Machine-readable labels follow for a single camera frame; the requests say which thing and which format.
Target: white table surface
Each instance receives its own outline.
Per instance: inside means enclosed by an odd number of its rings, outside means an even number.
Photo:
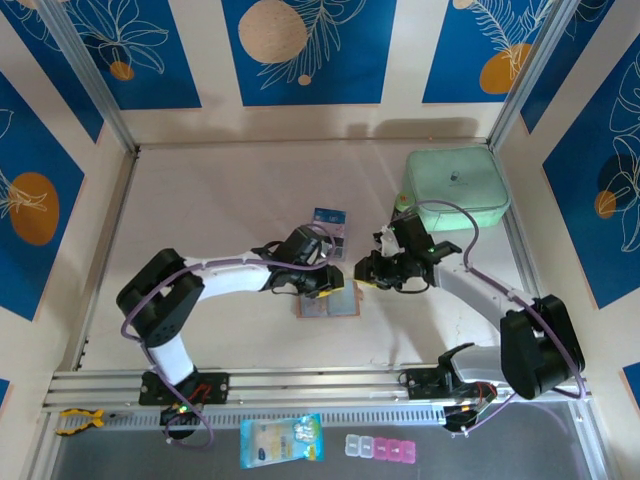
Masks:
[[[315,207],[348,212],[345,278],[389,220],[405,159],[435,146],[415,141],[226,144],[143,150],[89,329],[83,370],[141,369],[120,336],[120,289],[160,249],[211,258],[284,240]],[[465,247],[471,231],[435,240]],[[475,265],[522,288],[502,224],[483,229]],[[448,262],[459,262],[449,257]],[[350,367],[431,363],[464,342],[495,344],[470,307],[432,288],[423,295],[364,289],[360,317],[298,319],[294,297],[236,293],[200,302],[182,333],[200,368]]]

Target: snack bag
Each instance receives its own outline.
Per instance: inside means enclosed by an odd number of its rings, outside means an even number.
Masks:
[[[306,458],[324,460],[320,415],[280,420],[243,420],[240,425],[240,465],[262,467]]]

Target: mint green box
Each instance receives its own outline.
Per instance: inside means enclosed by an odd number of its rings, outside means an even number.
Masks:
[[[446,200],[467,210],[480,227],[500,222],[510,199],[491,152],[484,146],[419,150],[407,158],[403,192],[416,202]],[[428,232],[471,228],[469,219],[445,205],[418,207]]]

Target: leaf illustration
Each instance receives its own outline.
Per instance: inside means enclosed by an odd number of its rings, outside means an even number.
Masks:
[[[0,138],[4,137],[9,130],[13,113],[12,110],[7,110],[6,108],[0,110]]]
[[[521,31],[517,43],[525,43],[542,26],[546,20],[555,0],[538,0],[538,6],[534,9],[533,0],[529,0],[529,5],[520,16],[519,23]]]
[[[291,0],[290,5],[296,11],[307,29],[307,43],[302,51],[291,60],[277,64],[264,64],[258,76],[269,75],[261,90],[270,87],[286,77],[291,83],[302,75],[312,77],[323,63],[331,60],[332,51],[340,51],[342,43],[338,26],[354,18],[367,0],[359,0],[358,5],[349,9],[346,6],[353,0]]]
[[[109,10],[100,2],[87,2],[93,14],[98,18],[100,27],[98,30],[108,38],[117,38],[117,25],[115,25],[115,19],[111,21],[111,14]]]
[[[142,45],[130,45],[129,50],[133,63],[152,68],[158,73],[164,73],[164,62],[153,48]]]
[[[516,15],[510,0],[476,0],[469,10],[476,14],[480,32],[491,39],[495,50],[502,52],[513,46],[508,32],[516,23]]]
[[[36,40],[44,42],[49,48],[60,51],[58,44],[55,42],[46,25],[38,15],[36,10],[25,7],[17,0],[2,0],[9,11],[15,16],[24,29]]]
[[[136,20],[129,24],[127,31],[122,34],[121,41],[133,45],[157,47],[167,41],[169,30],[158,28],[153,23]]]

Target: orange circle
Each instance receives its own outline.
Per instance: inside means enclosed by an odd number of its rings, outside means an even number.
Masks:
[[[480,88],[494,95],[508,93],[530,50],[528,43],[519,43],[491,57],[480,73]]]
[[[616,196],[608,190],[603,190],[596,197],[595,209],[600,218],[611,218],[616,213]]]
[[[133,79],[134,76],[133,68],[129,64],[120,61],[113,62],[109,67],[109,72],[123,82]]]
[[[9,195],[15,206],[9,210],[9,215],[14,231],[31,245],[46,245],[56,233],[60,218],[56,187],[47,177],[35,172],[18,175],[11,186]],[[43,199],[34,200],[42,195],[45,195]],[[30,201],[37,202],[39,208],[30,206]]]
[[[240,19],[238,35],[247,55],[268,64],[295,58],[309,39],[300,14],[282,0],[254,3]]]

